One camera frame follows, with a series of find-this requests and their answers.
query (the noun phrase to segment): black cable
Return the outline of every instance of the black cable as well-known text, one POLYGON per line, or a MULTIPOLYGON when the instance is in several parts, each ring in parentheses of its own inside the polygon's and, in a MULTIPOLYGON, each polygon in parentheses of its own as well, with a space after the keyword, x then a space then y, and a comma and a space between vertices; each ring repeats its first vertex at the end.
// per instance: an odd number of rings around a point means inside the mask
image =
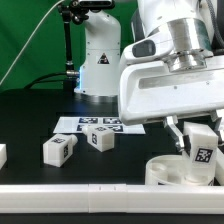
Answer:
POLYGON ((213 29, 214 29, 214 32, 215 32, 216 39, 217 39, 220 47, 224 48, 224 41, 223 41, 222 36, 219 32, 219 27, 218 27, 218 24, 217 24, 217 21, 216 21, 215 11, 214 11, 212 2, 210 0, 206 0, 206 2, 208 4, 209 12, 210 12, 210 15, 211 15, 212 25, 213 25, 213 29))
POLYGON ((35 85, 36 83, 38 83, 39 81, 41 81, 43 79, 47 79, 47 78, 51 78, 51 77, 55 77, 55 76, 65 76, 65 75, 67 75, 66 72, 58 72, 58 73, 51 73, 48 75, 41 76, 41 77, 35 79, 33 82, 26 85, 24 87, 24 89, 30 89, 33 85, 35 85))
POLYGON ((57 80, 44 80, 44 81, 37 81, 37 82, 35 82, 35 83, 33 83, 32 84, 32 86, 33 85, 35 85, 35 84, 39 84, 39 83, 48 83, 48 82, 63 82, 64 80, 63 79, 57 79, 57 80))

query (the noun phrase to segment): white paper sheet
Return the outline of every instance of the white paper sheet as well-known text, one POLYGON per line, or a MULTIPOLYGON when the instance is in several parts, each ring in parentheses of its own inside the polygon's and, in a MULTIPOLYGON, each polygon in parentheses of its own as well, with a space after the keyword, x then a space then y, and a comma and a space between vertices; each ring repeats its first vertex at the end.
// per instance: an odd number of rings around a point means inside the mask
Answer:
POLYGON ((54 133, 82 133, 86 124, 102 124, 120 134, 145 134, 143 125, 124 125, 118 117, 60 117, 54 133))

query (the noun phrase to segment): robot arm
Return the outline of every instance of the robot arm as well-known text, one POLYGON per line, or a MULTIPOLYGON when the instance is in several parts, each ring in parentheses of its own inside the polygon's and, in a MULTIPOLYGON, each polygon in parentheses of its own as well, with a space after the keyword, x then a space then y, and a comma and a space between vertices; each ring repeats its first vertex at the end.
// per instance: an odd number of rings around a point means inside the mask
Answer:
MULTIPOLYGON (((212 2, 217 9, 217 0, 212 2)), ((138 0, 138 6, 144 36, 121 57, 120 118, 127 125, 164 121, 182 150, 177 119, 219 111, 213 120, 222 120, 224 57, 213 57, 206 0, 138 0)))

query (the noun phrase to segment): black and white pattern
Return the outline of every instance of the black and white pattern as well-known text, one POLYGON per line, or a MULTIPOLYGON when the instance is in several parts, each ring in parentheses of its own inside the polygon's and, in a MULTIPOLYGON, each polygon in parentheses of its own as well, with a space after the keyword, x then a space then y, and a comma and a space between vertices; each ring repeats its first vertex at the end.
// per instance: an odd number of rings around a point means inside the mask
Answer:
POLYGON ((64 158, 68 155, 68 145, 64 148, 64 158))
POLYGON ((80 125, 80 124, 79 124, 79 125, 77 126, 76 131, 78 131, 78 132, 81 131, 81 132, 82 132, 82 128, 83 128, 83 126, 85 126, 85 125, 80 125))
POLYGON ((104 124, 122 124, 122 122, 119 120, 119 118, 103 118, 104 124))
POLYGON ((98 127, 98 128, 95 128, 95 130, 97 130, 97 131, 105 131, 105 130, 107 130, 107 129, 104 128, 104 127, 98 127))
POLYGON ((212 158, 212 153, 213 153, 212 149, 199 148, 198 153, 195 157, 195 162, 209 163, 212 158))
POLYGON ((213 186, 214 185, 214 180, 212 180, 209 184, 208 184, 208 186, 213 186))
POLYGON ((98 118, 94 117, 80 117, 79 119, 80 124, 97 124, 98 118))
POLYGON ((107 125, 108 128, 112 129, 116 133, 122 133, 124 132, 122 125, 107 125))
POLYGON ((64 139, 61 139, 61 138, 56 138, 56 139, 53 139, 52 140, 52 142, 55 142, 55 143, 58 143, 58 144, 60 144, 60 143, 62 143, 62 142, 64 142, 65 140, 64 139))
POLYGON ((97 145, 97 135, 92 134, 92 142, 93 144, 97 145))

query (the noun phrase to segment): black table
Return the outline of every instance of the black table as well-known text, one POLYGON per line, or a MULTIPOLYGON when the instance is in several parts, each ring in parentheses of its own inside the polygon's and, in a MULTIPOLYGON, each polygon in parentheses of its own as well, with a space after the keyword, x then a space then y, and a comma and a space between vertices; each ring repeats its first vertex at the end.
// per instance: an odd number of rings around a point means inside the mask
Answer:
MULTIPOLYGON (((0 184, 144 184, 145 165, 155 156, 176 154, 162 123, 144 125, 145 135, 116 134, 115 148, 100 153, 77 134, 72 157, 61 167, 43 164, 42 145, 61 116, 118 116, 116 104, 77 100, 61 90, 8 90, 0 94, 0 143, 7 164, 0 184)), ((208 117, 197 118, 211 123, 208 117)), ((223 216, 175 214, 1 214, 0 223, 223 223, 223 216)))

